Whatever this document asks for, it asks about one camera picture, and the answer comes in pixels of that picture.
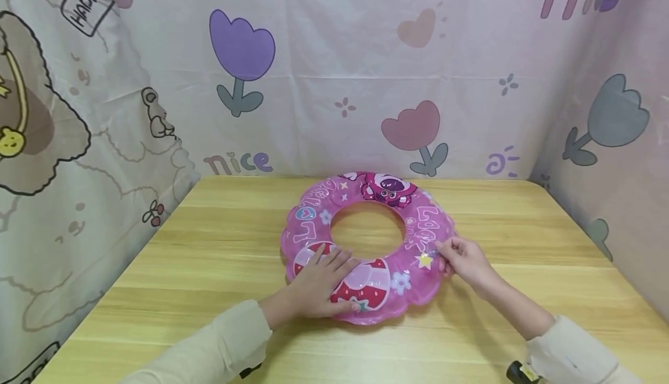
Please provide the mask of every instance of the fabric backdrop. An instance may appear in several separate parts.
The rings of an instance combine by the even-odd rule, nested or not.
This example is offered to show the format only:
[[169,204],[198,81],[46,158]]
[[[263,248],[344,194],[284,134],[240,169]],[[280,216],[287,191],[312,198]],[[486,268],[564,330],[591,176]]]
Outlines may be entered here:
[[529,178],[669,317],[669,0],[0,4],[1,384],[212,174]]

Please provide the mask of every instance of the beige sleeve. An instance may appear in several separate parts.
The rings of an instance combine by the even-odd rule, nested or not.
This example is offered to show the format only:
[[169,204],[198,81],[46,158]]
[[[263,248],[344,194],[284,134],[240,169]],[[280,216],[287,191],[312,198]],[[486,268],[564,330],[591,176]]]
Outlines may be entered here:
[[638,384],[600,341],[559,315],[545,335],[527,343],[527,364],[551,384]]
[[272,331],[255,301],[220,314],[208,326],[166,350],[121,384],[222,384],[265,358]]

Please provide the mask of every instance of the inflatable swim ring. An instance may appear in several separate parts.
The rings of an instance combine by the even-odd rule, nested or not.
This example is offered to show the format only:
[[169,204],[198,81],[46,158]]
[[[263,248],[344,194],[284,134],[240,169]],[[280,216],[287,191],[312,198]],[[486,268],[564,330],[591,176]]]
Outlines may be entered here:
[[439,290],[444,267],[435,243],[456,235],[453,220],[430,194],[385,173],[356,172],[327,178],[309,188],[287,216],[281,249],[286,273],[295,279],[317,249],[336,244],[330,222],[340,209],[357,202],[377,202],[397,212],[405,238],[391,255],[364,260],[334,290],[333,302],[357,302],[361,310],[338,319],[367,325],[403,314],[410,304],[426,304]]

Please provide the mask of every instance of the finger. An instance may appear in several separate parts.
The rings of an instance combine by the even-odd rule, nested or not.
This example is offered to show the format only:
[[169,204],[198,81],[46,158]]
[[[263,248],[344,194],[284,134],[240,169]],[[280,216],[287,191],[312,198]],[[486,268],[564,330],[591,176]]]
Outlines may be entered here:
[[354,313],[360,311],[360,304],[350,301],[341,301],[329,303],[325,308],[325,315],[327,317],[334,317],[334,315]]
[[329,267],[334,271],[338,270],[341,268],[344,264],[346,264],[346,261],[351,259],[352,253],[348,250],[344,250],[339,255],[334,258],[333,262],[329,265]]
[[318,264],[318,261],[321,260],[321,256],[323,256],[323,253],[325,252],[325,244],[322,244],[318,246],[318,250],[314,255],[309,259],[309,262],[307,262],[307,266],[313,266]]
[[453,275],[456,273],[456,271],[453,269],[453,265],[450,265],[448,262],[446,263],[446,266],[444,268],[444,278],[448,279],[450,277],[453,277]]
[[352,270],[355,269],[357,265],[360,265],[360,261],[357,259],[349,259],[345,264],[339,267],[338,270],[334,271],[334,284],[338,284],[346,278],[346,275],[350,274]]
[[437,243],[437,250],[448,261],[456,260],[459,257],[458,251],[456,251],[456,249],[453,249],[452,239],[453,238],[450,238],[446,240],[444,243]]
[[330,253],[325,257],[325,259],[323,259],[323,262],[320,265],[327,266],[331,264],[333,260],[335,260],[335,258],[339,256],[339,253],[341,253],[341,248],[336,246],[330,247]]

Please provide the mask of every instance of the wooden table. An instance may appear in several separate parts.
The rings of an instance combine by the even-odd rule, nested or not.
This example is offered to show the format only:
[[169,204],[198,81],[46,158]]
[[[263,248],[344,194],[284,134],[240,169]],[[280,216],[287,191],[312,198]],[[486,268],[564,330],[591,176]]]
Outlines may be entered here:
[[[279,236],[287,212],[314,181],[203,178],[36,382],[117,383],[221,311],[285,285]],[[541,187],[415,183],[509,282],[581,324],[646,383],[669,382],[667,324]],[[335,240],[352,245],[358,257],[392,251],[401,240],[395,217],[374,204],[364,210],[336,217]],[[383,325],[290,324],[274,334],[267,361],[243,382],[507,383],[506,367],[523,357],[520,336],[455,278],[431,304]]]

